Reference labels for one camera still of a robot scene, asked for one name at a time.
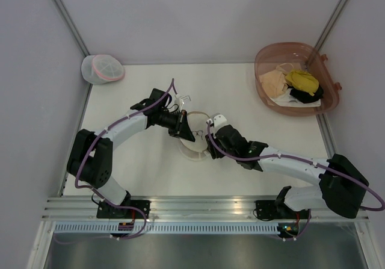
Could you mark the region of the beige round mesh laundry bag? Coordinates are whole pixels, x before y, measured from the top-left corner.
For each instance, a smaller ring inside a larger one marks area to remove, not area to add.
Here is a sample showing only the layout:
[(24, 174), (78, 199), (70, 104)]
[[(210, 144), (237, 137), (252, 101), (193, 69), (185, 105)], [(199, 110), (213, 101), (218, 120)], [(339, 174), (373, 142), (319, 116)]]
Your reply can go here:
[(187, 121), (195, 141), (180, 140), (180, 153), (191, 161), (203, 161), (209, 155), (205, 139), (207, 133), (206, 121), (209, 116), (201, 111), (192, 111), (187, 114)]

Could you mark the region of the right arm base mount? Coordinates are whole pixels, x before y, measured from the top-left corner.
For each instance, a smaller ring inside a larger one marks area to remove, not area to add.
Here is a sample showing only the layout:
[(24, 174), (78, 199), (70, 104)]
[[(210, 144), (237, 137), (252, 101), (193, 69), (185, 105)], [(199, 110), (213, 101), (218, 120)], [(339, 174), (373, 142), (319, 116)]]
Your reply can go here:
[(284, 199), (291, 186), (284, 187), (275, 200), (256, 200), (253, 215), (261, 221), (307, 219), (309, 210), (293, 211), (284, 204)]

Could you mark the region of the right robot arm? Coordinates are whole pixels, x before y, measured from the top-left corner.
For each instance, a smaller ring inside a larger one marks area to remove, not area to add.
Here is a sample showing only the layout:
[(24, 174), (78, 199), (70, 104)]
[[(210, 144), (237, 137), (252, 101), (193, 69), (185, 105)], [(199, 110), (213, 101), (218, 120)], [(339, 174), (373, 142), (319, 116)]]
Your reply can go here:
[(347, 157), (336, 153), (329, 159), (290, 155), (266, 143), (246, 140), (231, 125), (208, 132), (205, 139), (212, 159), (226, 156), (246, 170), (279, 173), (308, 183), (303, 188), (281, 189), (274, 201), (278, 216), (328, 208), (345, 218), (357, 217), (369, 182)]

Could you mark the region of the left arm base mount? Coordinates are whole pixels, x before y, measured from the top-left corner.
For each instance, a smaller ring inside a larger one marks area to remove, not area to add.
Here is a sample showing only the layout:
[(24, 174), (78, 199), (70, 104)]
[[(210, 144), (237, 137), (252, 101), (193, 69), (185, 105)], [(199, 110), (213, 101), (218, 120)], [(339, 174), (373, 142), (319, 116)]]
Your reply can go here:
[(131, 195), (123, 199), (120, 205), (114, 205), (108, 200), (98, 201), (96, 218), (98, 219), (148, 219), (150, 200), (131, 199)]

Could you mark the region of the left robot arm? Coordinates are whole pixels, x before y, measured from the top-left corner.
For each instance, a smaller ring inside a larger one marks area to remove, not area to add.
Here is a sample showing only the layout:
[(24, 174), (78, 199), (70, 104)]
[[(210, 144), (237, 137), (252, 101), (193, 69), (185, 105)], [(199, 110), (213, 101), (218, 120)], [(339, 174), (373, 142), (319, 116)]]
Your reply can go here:
[(112, 177), (113, 152), (135, 134), (151, 126), (168, 129), (171, 137), (194, 142), (183, 106), (191, 101), (178, 96), (177, 109), (170, 111), (169, 93), (154, 88), (150, 97), (130, 107), (127, 115), (100, 131), (80, 130), (75, 137), (66, 171), (75, 177), (76, 188), (89, 188), (110, 205), (117, 218), (131, 213), (131, 195)]

